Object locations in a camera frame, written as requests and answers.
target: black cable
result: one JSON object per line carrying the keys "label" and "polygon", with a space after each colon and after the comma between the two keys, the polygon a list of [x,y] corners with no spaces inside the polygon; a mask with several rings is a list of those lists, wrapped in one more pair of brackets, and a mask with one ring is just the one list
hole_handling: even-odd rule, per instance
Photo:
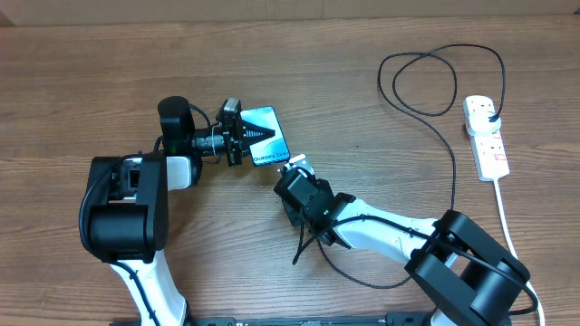
{"label": "black cable", "polygon": [[219,162],[221,162],[221,153],[218,153],[217,154],[217,158],[216,158],[215,161],[210,162],[210,161],[204,160],[203,162],[206,163],[206,164],[219,164]]}
{"label": "black cable", "polygon": [[206,120],[206,123],[208,124],[208,130],[209,132],[211,132],[211,123],[209,123],[209,118],[208,115],[206,114],[206,112],[204,112],[202,109],[198,108],[197,106],[193,105],[193,104],[189,104],[189,108],[194,110],[195,112],[201,114],[201,116],[203,117],[203,119]]}
{"label": "black cable", "polygon": [[[389,100],[389,98],[387,97],[387,95],[385,94],[384,90],[382,89],[382,82],[381,82],[381,75],[382,75],[382,67],[383,65],[390,59],[398,57],[398,56],[404,56],[404,55],[415,55],[417,56],[416,58],[414,58],[413,60],[411,60],[410,62],[407,62],[405,65],[402,66],[402,68],[400,68],[397,73],[395,73],[393,79],[392,79],[392,91],[393,94],[395,95],[395,97],[397,98],[397,100],[407,109],[420,114],[420,115],[424,115],[424,116],[428,116],[428,117],[439,117],[442,116],[443,114],[447,113],[451,107],[453,106],[453,104],[455,103],[455,99],[457,97],[457,74],[455,72],[455,69],[453,68],[453,66],[451,65],[451,63],[449,61],[447,61],[444,58],[439,57],[436,54],[433,54],[439,50],[443,50],[443,49],[447,49],[450,47],[459,47],[459,46],[463,46],[463,47],[476,47],[476,48],[480,48],[480,49],[484,49],[487,51],[490,51],[492,53],[494,53],[496,55],[496,57],[498,58],[499,61],[499,65],[501,66],[501,75],[502,75],[502,90],[501,90],[501,101],[499,103],[499,109],[498,109],[498,113],[496,113],[494,116],[492,116],[489,120],[490,121],[495,121],[498,117],[499,117],[499,113],[501,112],[503,105],[504,105],[504,98],[506,95],[506,68],[504,66],[503,60],[501,59],[501,56],[499,56],[499,53],[497,53],[496,51],[494,51],[491,48],[488,48],[487,46],[483,46],[483,45],[477,45],[477,44],[468,44],[468,43],[457,43],[457,44],[449,44],[449,45],[444,45],[441,46],[437,49],[431,50],[429,52],[407,52],[407,53],[395,53],[392,55],[387,56],[386,58],[384,58],[381,62],[381,65],[379,66],[379,71],[378,71],[378,76],[377,76],[377,84],[379,87],[379,91],[381,92],[382,97],[396,110],[414,118],[415,120],[418,120],[419,122],[421,122],[422,124],[424,124],[425,126],[427,126],[429,129],[431,129],[433,132],[435,132],[435,134],[440,138],[440,140],[443,142],[443,144],[445,145],[445,147],[447,148],[449,155],[451,157],[451,164],[452,164],[452,168],[453,168],[453,179],[452,179],[452,184],[451,184],[451,205],[450,208],[454,209],[455,206],[455,188],[456,188],[456,179],[457,179],[457,166],[456,166],[456,162],[455,162],[455,154],[453,153],[453,149],[451,149],[450,144],[445,140],[445,138],[443,138],[443,136],[433,127],[431,126],[427,121],[421,119],[420,117],[404,110],[401,107],[398,107],[397,105],[395,105],[391,100]],[[441,112],[437,112],[437,113],[429,113],[429,112],[424,112],[421,110],[416,110],[414,109],[411,105],[407,104],[400,96],[399,93],[397,92],[396,89],[396,81],[397,81],[397,77],[399,77],[399,75],[410,65],[412,65],[413,63],[417,62],[420,59],[426,58],[426,57],[432,57],[435,58],[437,60],[440,60],[442,62],[444,62],[445,64],[447,64],[447,66],[449,67],[449,69],[451,70],[451,73],[453,75],[453,97],[451,98],[451,101],[449,103],[449,106],[447,107],[447,109],[441,111]]]}
{"label": "black cable", "polygon": [[371,220],[371,221],[378,221],[381,223],[384,223],[386,225],[390,225],[396,229],[399,229],[403,232],[406,232],[410,235],[415,235],[418,236],[420,238],[423,238],[427,241],[429,241],[430,243],[443,247],[444,249],[451,251],[453,253],[455,253],[458,256],[464,257],[469,259],[471,262],[479,264],[485,268],[488,268],[491,272],[497,273],[498,275],[504,277],[506,280],[512,282],[515,286],[517,286],[520,290],[524,291],[532,300],[532,305],[528,308],[525,309],[521,309],[521,310],[516,310],[516,311],[512,311],[509,312],[510,315],[521,315],[521,314],[526,314],[526,313],[531,313],[531,312],[535,312],[537,309],[537,297],[536,295],[522,282],[520,282],[519,280],[513,278],[511,275],[507,274],[506,272],[498,269],[496,266],[493,266],[479,258],[477,258],[476,256],[472,255],[472,254],[468,254],[465,251],[458,249],[457,247],[448,244],[438,238],[432,237],[430,235],[425,235],[424,233],[421,233],[419,231],[416,231],[412,228],[409,227],[405,227],[403,225],[397,224],[395,222],[392,222],[390,220],[384,219],[382,217],[378,217],[378,216],[355,216],[355,217],[349,217],[349,218],[345,218],[344,220],[335,222],[332,225],[327,226],[325,229],[323,229],[322,231],[320,231],[319,233],[317,233],[316,235],[313,235],[312,237],[310,237],[310,239],[308,239],[308,241],[306,241],[306,243],[304,243],[304,245],[302,246],[302,248],[300,248],[298,250],[298,252],[296,253],[296,256],[292,262],[292,264],[296,264],[298,262],[298,258],[300,257],[300,254],[308,247],[308,245],[310,245],[314,240],[318,239],[323,233],[330,231],[331,229],[333,229],[334,227],[337,227],[338,225],[343,225],[343,224],[347,224],[347,223],[351,223],[354,221],[361,221],[361,220]]}
{"label": "black cable", "polygon": [[155,140],[155,145],[153,145],[153,153],[157,153],[160,150],[161,141],[163,140],[163,136],[157,137]]}
{"label": "black cable", "polygon": [[137,286],[137,290],[139,290],[139,294],[141,296],[141,299],[143,300],[143,304],[145,305],[145,309],[147,309],[147,313],[149,314],[149,319],[153,320],[153,323],[155,323],[155,326],[161,326],[160,321],[157,319],[157,316],[155,315],[155,311],[153,311],[153,308],[151,308],[151,304],[150,304],[149,300],[147,300],[147,295],[145,294],[145,290],[143,289],[143,285],[141,284],[141,282],[139,280],[139,276],[137,276],[137,272],[133,271],[128,265],[123,264],[123,263],[113,262],[113,263],[111,263],[111,265],[118,266],[118,267],[122,268],[125,272],[129,273],[129,278],[135,282],[135,286]]}
{"label": "black cable", "polygon": [[[306,178],[310,180],[310,182],[313,182],[314,184],[316,184],[316,178],[314,177],[314,175],[308,171],[305,168],[302,167],[298,167],[298,166],[294,166],[294,168],[298,169],[298,170],[302,170],[305,174],[306,174]],[[298,242],[298,250],[296,251],[297,253],[300,251],[300,248],[302,248],[302,243],[305,239],[305,222],[301,221],[300,223],[300,241]],[[339,273],[340,275],[344,276],[347,280],[349,281],[353,281],[355,283],[358,283],[362,286],[366,286],[369,287],[371,289],[377,289],[377,290],[387,290],[387,289],[394,289],[396,287],[399,287],[401,285],[404,285],[406,282],[408,282],[411,277],[406,278],[405,280],[396,283],[396,284],[392,284],[392,285],[373,285],[373,284],[369,284],[366,282],[363,282],[361,280],[358,280],[354,277],[352,277],[351,275],[343,272],[340,268],[336,267],[336,265],[333,264],[333,262],[331,262],[330,258],[328,258],[328,256],[326,255],[326,253],[324,252],[324,249],[320,243],[320,241],[318,241],[318,247],[320,248],[320,252],[323,254],[324,260],[331,266],[333,267],[334,271]]]}
{"label": "black cable", "polygon": [[318,242],[318,248],[320,248],[320,252],[323,254],[324,260],[326,260],[326,262],[333,267],[334,271],[339,273],[340,275],[344,276],[347,280],[349,281],[353,281],[357,284],[360,284],[362,286],[366,286],[369,287],[371,289],[376,289],[376,290],[388,290],[388,289],[394,289],[396,287],[399,287],[401,285],[404,285],[406,282],[408,282],[411,277],[407,277],[406,279],[396,283],[396,284],[392,284],[392,285],[373,285],[373,284],[369,284],[360,280],[355,279],[354,277],[352,277],[351,275],[341,271],[338,267],[336,267],[333,262],[330,261],[330,259],[328,259],[328,256],[326,255],[326,253],[324,252],[323,249],[323,245],[320,243],[319,239],[316,239],[316,242]]}

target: power socket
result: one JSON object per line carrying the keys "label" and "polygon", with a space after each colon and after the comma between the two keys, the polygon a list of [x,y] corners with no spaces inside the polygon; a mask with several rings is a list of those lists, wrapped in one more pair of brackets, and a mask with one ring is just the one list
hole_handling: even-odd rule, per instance
{"label": "power socket", "polygon": [[497,125],[488,121],[488,117],[496,113],[493,101],[485,96],[469,96],[463,102],[466,128],[475,125],[493,126],[488,132],[478,132],[475,135],[469,134],[473,159],[478,171],[478,178],[481,181],[493,181],[509,174],[508,158],[504,148],[501,133]]}
{"label": "power socket", "polygon": [[470,136],[483,136],[501,128],[501,118],[493,122],[491,117],[496,115],[493,101],[486,96],[471,95],[463,101],[465,112],[465,126]]}

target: wood grain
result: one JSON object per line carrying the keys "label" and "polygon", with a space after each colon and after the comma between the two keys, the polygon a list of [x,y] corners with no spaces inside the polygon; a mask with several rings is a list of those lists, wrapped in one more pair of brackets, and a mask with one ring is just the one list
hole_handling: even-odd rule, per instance
{"label": "wood grain", "polygon": [[0,0],[16,26],[572,14],[578,0]]}
{"label": "wood grain", "polygon": [[[391,53],[481,43],[507,66],[503,114],[512,173],[501,181],[512,238],[548,324],[580,318],[580,20],[574,16],[377,19],[294,23],[146,24],[0,29],[0,324],[106,325],[137,317],[121,280],[86,253],[77,215],[94,156],[150,150],[157,103],[182,95],[214,116],[229,97],[273,105],[290,149],[307,154],[335,192],[406,216],[439,217],[450,159],[436,137],[385,104],[376,70]],[[441,53],[459,102],[430,119],[458,160],[457,209],[504,244],[490,184],[477,180],[461,99],[498,100],[489,53]],[[403,64],[393,60],[383,78]],[[421,110],[442,110],[450,72],[426,60],[398,84]],[[350,283],[310,248],[272,191],[276,168],[205,166],[199,186],[169,196],[167,257],[200,317],[377,315],[427,310],[409,283]],[[331,247],[347,273],[405,277],[377,254]],[[518,306],[527,304],[520,299]],[[532,325],[533,316],[515,318]]]}

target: black bracket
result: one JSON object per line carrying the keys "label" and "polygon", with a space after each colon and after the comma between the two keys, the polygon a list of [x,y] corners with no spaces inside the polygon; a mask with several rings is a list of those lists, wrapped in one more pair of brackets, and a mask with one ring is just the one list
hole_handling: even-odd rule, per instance
{"label": "black bracket", "polygon": [[[433,237],[496,266],[511,277],[526,283],[527,268],[477,224],[460,212],[448,210],[435,225]],[[457,276],[445,261],[449,253],[427,243],[411,253],[405,270],[435,302],[459,325],[499,325],[522,289],[488,268],[470,262]]]}
{"label": "black bracket", "polygon": [[[274,191],[282,199],[290,224],[298,227],[304,223],[311,234],[318,234],[332,225],[343,207],[356,199],[343,193],[335,196],[328,181],[316,179],[303,168],[283,171]],[[334,230],[324,232],[320,240],[325,245],[337,243],[350,248]]]}
{"label": "black bracket", "polygon": [[[107,169],[107,175],[97,180]],[[139,168],[125,166],[119,158],[94,158],[87,190],[95,182],[79,224],[82,245],[104,263],[151,262],[155,252],[165,247],[169,233],[165,157],[144,154]],[[135,192],[138,195],[132,203],[110,202]]]}

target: white cable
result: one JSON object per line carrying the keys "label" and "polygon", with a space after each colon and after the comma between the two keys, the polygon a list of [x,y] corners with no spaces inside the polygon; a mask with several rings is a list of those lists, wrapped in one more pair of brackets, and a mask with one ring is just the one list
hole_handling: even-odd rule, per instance
{"label": "white cable", "polygon": [[214,128],[216,126],[211,127],[211,148],[213,148],[214,150],[214,156],[217,156],[218,154],[216,154],[216,143],[214,142]]}
{"label": "white cable", "polygon": [[[504,212],[504,203],[501,200],[501,193],[499,192],[499,182],[496,178],[493,179],[493,188],[496,190],[496,199],[498,200],[498,210],[499,210],[499,219],[501,220],[501,228],[504,230],[504,236],[506,237],[507,247],[509,248],[509,252],[517,258],[516,248],[514,248],[514,244],[511,242],[511,237],[509,236],[508,230],[508,222],[506,221],[506,213]],[[532,283],[527,282],[527,287],[536,295],[537,297],[537,314],[538,319],[540,322],[540,326],[546,325],[546,318],[544,316],[544,308],[542,307],[542,302],[540,302],[540,298],[537,296],[536,291],[532,287]]]}

